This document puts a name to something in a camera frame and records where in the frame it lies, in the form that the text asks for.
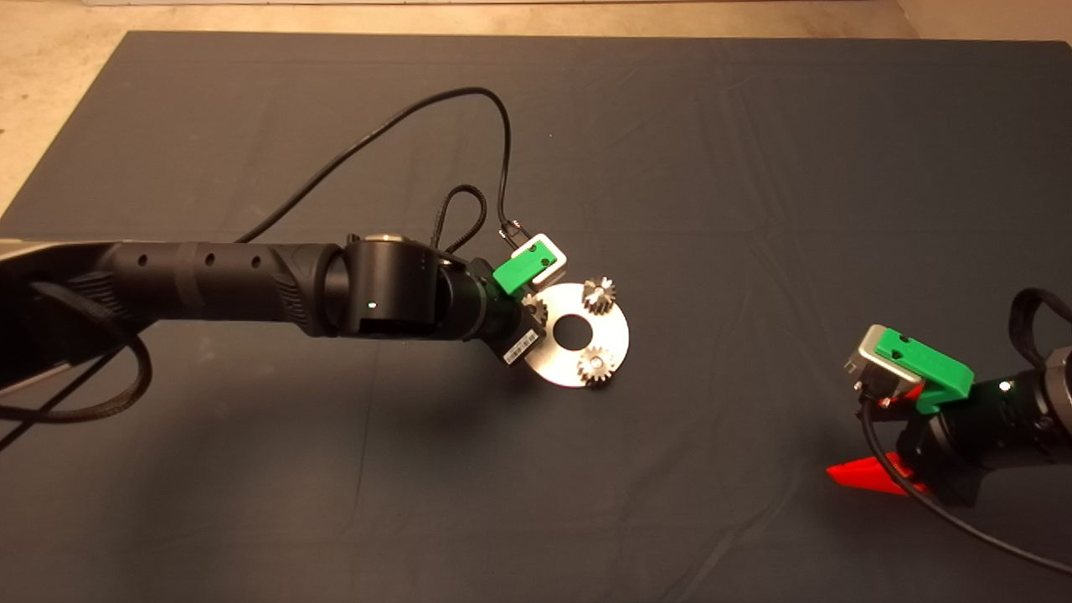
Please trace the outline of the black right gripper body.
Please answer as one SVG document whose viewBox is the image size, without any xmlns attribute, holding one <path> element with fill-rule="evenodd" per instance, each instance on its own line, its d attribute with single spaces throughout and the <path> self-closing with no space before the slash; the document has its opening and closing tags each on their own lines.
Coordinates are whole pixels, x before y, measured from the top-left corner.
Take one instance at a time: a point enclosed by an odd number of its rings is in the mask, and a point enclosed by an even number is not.
<svg viewBox="0 0 1072 603">
<path fill-rule="evenodd" d="M 994 471 L 994 412 L 948 409 L 934 415 L 904 412 L 895 451 L 915 481 L 947 508 L 976 508 Z"/>
</svg>

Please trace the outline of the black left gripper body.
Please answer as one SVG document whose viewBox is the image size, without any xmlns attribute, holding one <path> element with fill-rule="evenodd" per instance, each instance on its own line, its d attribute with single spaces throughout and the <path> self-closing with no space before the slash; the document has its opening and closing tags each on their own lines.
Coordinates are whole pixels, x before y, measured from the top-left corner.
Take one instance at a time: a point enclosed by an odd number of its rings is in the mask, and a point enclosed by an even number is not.
<svg viewBox="0 0 1072 603">
<path fill-rule="evenodd" d="M 471 260 L 466 273 L 477 286 L 477 317 L 468 339 L 485 343 L 506 366 L 516 365 L 544 339 L 544 324 L 521 297 L 498 285 L 489 262 Z"/>
</svg>

